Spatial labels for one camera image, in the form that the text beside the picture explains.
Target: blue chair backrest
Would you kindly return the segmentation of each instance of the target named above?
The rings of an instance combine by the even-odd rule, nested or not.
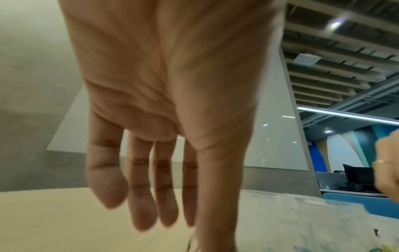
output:
[[[343,193],[325,193],[323,199],[358,203],[370,214],[399,219],[399,204],[388,198],[358,196]]]

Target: desk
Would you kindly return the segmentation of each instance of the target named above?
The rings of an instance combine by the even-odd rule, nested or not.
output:
[[[181,209],[181,190],[175,193]],[[2,252],[184,252],[194,232],[180,214],[171,232],[158,223],[139,233],[126,204],[106,210],[88,188],[0,193],[0,206]],[[370,220],[384,242],[399,237],[399,220]]]
[[[320,189],[320,191],[322,193],[342,193],[342,194],[352,194],[352,195],[359,195],[359,196],[386,198],[385,194],[382,194],[382,193],[361,193],[361,192],[351,192],[351,191],[341,191],[341,190],[331,190],[331,189]]]

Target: skin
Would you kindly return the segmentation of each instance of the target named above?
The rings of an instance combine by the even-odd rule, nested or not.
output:
[[[89,93],[87,181],[94,194],[107,208],[127,199],[138,230],[158,218],[171,226],[179,210],[170,164],[180,134],[187,225],[196,227],[202,252],[234,251],[244,155],[286,2],[59,2]]]
[[[377,160],[374,164],[375,185],[386,196],[399,203],[399,130],[377,141]]]

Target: black monitor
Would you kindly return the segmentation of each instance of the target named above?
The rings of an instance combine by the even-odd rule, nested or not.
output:
[[[358,185],[374,185],[374,169],[370,167],[353,167],[344,164],[348,182]]]

